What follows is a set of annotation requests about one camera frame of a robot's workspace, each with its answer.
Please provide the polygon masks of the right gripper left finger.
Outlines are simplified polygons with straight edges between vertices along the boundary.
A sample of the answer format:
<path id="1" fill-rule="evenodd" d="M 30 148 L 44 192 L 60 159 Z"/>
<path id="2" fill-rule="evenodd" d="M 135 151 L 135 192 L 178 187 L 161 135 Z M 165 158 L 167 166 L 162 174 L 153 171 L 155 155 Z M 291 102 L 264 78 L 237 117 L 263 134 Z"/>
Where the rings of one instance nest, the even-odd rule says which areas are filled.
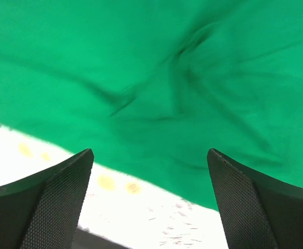
<path id="1" fill-rule="evenodd" d="M 93 160 L 85 149 L 0 186 L 0 249 L 71 248 Z"/>

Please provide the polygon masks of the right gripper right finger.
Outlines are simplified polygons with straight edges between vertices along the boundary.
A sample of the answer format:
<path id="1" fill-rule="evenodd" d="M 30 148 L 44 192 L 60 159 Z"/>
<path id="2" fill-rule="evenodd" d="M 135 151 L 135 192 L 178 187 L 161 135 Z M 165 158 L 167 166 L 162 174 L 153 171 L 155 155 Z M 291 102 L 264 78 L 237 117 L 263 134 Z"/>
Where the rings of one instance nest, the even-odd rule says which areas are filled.
<path id="1" fill-rule="evenodd" d="M 208 151 L 207 162 L 229 248 L 303 249 L 303 188 L 216 149 Z"/>

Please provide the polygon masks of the green t-shirt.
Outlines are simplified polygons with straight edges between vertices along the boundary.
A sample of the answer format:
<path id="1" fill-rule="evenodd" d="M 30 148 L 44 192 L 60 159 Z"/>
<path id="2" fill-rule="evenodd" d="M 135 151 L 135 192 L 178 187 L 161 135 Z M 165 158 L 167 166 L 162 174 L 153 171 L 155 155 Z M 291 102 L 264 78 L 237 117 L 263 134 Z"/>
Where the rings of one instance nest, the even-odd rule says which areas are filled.
<path id="1" fill-rule="evenodd" d="M 303 188 L 303 1 L 0 1 L 0 123 L 206 208 L 211 148 Z"/>

